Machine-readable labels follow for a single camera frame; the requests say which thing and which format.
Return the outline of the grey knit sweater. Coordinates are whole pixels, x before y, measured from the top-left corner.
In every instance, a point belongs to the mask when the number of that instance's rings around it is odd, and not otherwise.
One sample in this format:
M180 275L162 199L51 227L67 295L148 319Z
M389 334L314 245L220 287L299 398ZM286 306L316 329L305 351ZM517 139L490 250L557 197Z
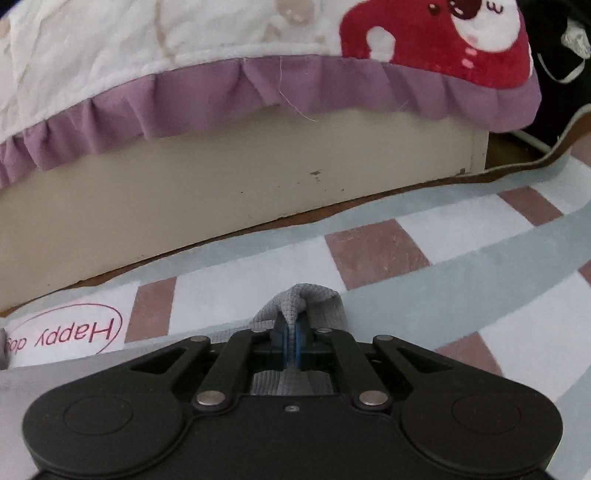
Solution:
M346 327L338 291L310 283L294 285L267 302L249 327L279 335L283 353L283 370L266 370L253 376L252 395L321 396L334 392L327 373L301 369L301 352L315 330Z

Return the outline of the beige bed base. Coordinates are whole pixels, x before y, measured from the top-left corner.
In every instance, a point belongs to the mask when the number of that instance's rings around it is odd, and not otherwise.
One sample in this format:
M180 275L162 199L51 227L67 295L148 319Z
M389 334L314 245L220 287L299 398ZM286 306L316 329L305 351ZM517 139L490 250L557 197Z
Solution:
M1 193L1 306L281 217L479 173L488 139L456 118L267 109L34 172Z

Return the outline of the white quilt purple ruffle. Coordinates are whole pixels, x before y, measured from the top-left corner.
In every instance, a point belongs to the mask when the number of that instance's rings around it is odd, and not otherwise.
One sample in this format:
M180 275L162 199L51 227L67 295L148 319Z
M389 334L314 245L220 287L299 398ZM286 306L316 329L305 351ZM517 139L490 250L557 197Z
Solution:
M5 1L1 184L267 107L455 116L541 103L513 1Z

